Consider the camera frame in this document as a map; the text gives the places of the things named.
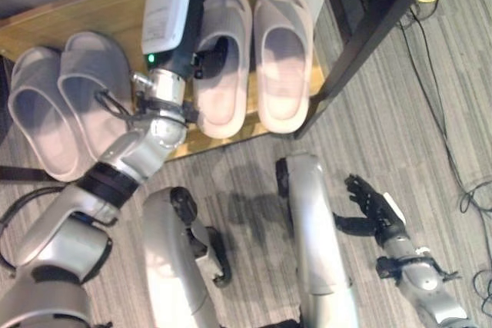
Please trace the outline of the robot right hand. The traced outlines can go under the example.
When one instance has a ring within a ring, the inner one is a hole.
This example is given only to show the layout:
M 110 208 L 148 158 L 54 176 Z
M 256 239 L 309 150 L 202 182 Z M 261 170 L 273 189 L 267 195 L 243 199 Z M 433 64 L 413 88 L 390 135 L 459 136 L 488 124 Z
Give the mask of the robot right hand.
M 408 237 L 404 222 L 383 194 L 356 174 L 350 174 L 344 183 L 350 201 L 359 206 L 364 216 L 342 217 L 333 213 L 339 231 L 356 237 L 374 237 L 380 247 L 393 238 Z

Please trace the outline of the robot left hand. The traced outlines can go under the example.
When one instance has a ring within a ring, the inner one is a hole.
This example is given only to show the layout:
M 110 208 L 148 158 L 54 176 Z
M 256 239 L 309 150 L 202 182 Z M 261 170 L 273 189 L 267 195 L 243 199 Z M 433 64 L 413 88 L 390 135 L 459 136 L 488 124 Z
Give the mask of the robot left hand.
M 205 0 L 145 0 L 141 52 L 149 71 L 191 77 Z

